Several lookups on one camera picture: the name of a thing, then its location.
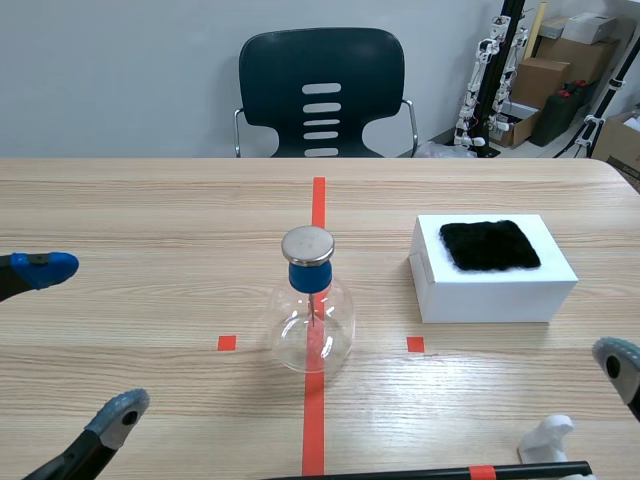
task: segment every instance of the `chair backrest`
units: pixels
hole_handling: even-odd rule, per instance
[[[276,157],[327,148],[341,157],[379,156],[366,148],[362,132],[369,122],[398,113],[404,70],[400,42],[384,30],[264,33],[240,54],[246,119],[278,132]]]

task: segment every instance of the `black sponge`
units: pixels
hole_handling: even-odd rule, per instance
[[[540,258],[522,230],[510,220],[450,223],[440,237],[460,270],[538,268]]]

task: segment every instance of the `black rod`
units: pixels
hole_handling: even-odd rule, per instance
[[[563,478],[570,475],[591,475],[587,462],[536,463],[493,467],[496,480],[530,480],[534,478]],[[413,470],[405,472],[346,473],[309,477],[282,477],[269,480],[473,480],[469,468]]]

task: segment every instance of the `red tape line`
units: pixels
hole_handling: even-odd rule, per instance
[[[325,227],[326,182],[324,177],[313,179],[313,201],[311,223]],[[324,304],[317,317],[324,319]],[[302,475],[324,475],[324,372],[322,349],[324,338],[323,322],[315,322],[307,330],[307,369],[320,370],[307,373],[304,377],[304,420],[302,427]]]
[[[496,469],[492,465],[474,465],[469,467],[471,480],[496,480]]]

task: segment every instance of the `storage box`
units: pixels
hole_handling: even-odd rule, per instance
[[[538,35],[541,37],[551,38],[552,40],[557,40],[562,36],[562,32],[564,31],[564,27],[567,25],[568,20],[569,19],[567,17],[553,17],[543,21],[540,24]]]
[[[500,220],[520,227],[540,267],[504,272],[458,269],[440,228]],[[409,262],[423,323],[550,322],[578,282],[539,215],[420,215]]]
[[[522,145],[533,133],[533,129],[540,118],[540,110],[518,103],[505,104],[499,121],[509,123],[509,130],[491,130],[489,138],[493,143],[502,147],[517,147]]]
[[[562,89],[569,75],[569,64],[543,58],[527,58],[518,66],[511,98],[516,103],[537,109]]]
[[[593,158],[613,165],[640,191],[640,132],[624,124],[632,117],[623,113],[607,118]]]
[[[607,38],[593,45],[585,45],[564,38],[558,40],[543,38],[540,41],[536,58],[570,63],[565,81],[571,83],[584,80],[587,85],[590,85],[600,80],[605,74],[607,66],[611,63],[611,58],[618,48],[618,42],[619,40]]]
[[[583,13],[567,21],[562,38],[591,45],[611,35],[616,28],[616,23],[615,17]]]

